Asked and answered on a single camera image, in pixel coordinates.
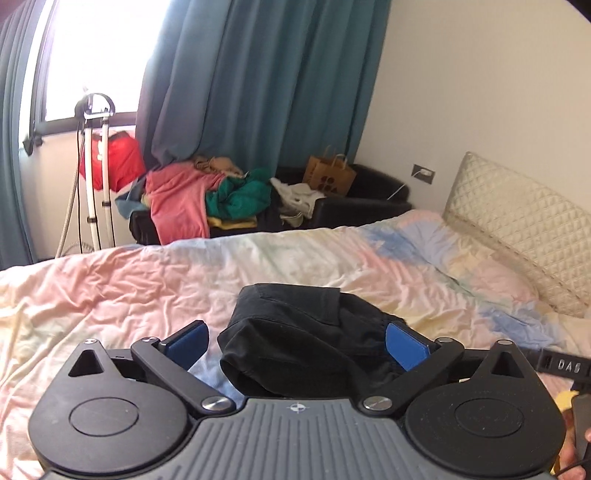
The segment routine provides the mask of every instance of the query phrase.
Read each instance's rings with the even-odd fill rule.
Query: blue cloth
[[[172,0],[140,96],[148,168],[198,152],[244,171],[353,160],[391,0]]]
[[[18,123],[27,60],[44,3],[27,0],[0,25],[0,270],[37,260],[22,197]]]
[[[128,192],[122,193],[115,199],[115,205],[119,214],[128,220],[136,211],[148,211],[149,208],[141,203],[142,194],[146,185],[145,175],[133,182]]]

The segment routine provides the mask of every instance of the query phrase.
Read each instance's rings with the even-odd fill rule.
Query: white cable
[[[410,175],[411,178],[414,178],[415,176],[417,176],[419,173],[422,173],[423,175],[426,175],[428,177],[431,176],[431,173],[429,172],[429,170],[427,170],[426,168],[421,168],[420,170],[417,170],[415,173],[413,173],[412,175]],[[400,190],[402,190],[405,186],[407,186],[405,183],[403,183],[402,185],[400,185],[400,188],[398,188],[398,190],[396,190],[396,192],[394,192],[392,195],[390,195],[386,200],[390,200],[392,197],[394,197],[398,192],[400,192]]]
[[[66,243],[66,236],[70,228],[70,220],[72,218],[72,210],[74,209],[74,197],[76,195],[76,187],[78,186],[78,170],[74,172],[74,182],[72,183],[72,192],[68,200],[68,208],[66,210],[66,220],[64,221],[64,228],[61,230],[60,243],[57,246],[56,258],[62,256],[64,244]]]

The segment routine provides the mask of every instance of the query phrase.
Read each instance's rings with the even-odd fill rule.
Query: electrical outlet
[[[428,168],[422,167],[420,165],[413,165],[413,173],[411,177],[414,177],[417,180],[421,180],[429,185],[433,184],[433,177],[435,176],[435,171],[429,170]]]

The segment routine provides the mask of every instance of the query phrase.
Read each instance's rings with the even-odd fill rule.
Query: finger
[[[585,480],[585,470],[581,466],[576,466],[572,470],[560,475],[558,480]]]
[[[577,450],[574,447],[574,439],[570,435],[567,435],[558,458],[560,459],[560,468],[568,467],[577,461]]]
[[[567,429],[571,429],[574,427],[574,415],[573,410],[569,408],[568,410],[564,410],[562,412],[562,418],[564,418],[564,423]]]

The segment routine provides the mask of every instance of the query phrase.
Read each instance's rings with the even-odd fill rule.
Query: human hand
[[[560,451],[560,469],[567,468],[568,466],[576,463],[580,459],[577,458],[577,450],[574,446],[574,419],[573,411],[565,410],[562,413],[564,422],[566,423],[566,438],[564,439],[564,445]],[[591,429],[585,432],[585,438],[588,442],[591,442]],[[585,470],[582,466],[576,466],[568,472],[560,475],[558,480],[584,480]]]

